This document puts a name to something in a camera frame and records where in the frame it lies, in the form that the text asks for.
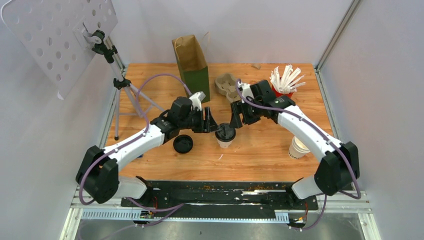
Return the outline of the black coffee cup lid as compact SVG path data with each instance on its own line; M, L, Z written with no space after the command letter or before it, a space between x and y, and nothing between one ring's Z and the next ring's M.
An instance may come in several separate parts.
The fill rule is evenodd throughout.
M236 137L236 129L227 122L221 123L215 131L215 137L221 142L231 142Z

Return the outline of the white paper coffee cup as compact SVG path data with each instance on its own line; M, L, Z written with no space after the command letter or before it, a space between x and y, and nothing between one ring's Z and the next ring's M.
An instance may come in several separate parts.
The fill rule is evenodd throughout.
M223 148L226 149L228 148L231 144L232 144L232 140L221 140L221 139L217 139L218 145Z

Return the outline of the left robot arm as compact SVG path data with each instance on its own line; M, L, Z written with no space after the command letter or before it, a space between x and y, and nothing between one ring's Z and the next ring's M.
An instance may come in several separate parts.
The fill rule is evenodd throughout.
M124 177L119 172L147 151L177 137L180 130L210 133L218 129L209 107L202 107L202 91L190 97L180 96L170 109L162 112L138 133L103 149L90 147L81 162L75 181L92 200L103 204L113 197L132 198L140 206L149 206L153 193L142 177Z

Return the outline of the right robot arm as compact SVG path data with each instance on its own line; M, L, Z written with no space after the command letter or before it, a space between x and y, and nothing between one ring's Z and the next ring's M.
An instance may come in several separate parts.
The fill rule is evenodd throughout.
M313 175L289 187L285 201L290 208L298 209L311 196L342 193L350 184L359 187L359 151L353 142L342 142L323 131L291 98L277 97L267 80L248 84L238 79L235 89L241 99L231 103L232 128L254 124L262 117L271 119L299 139L319 162Z

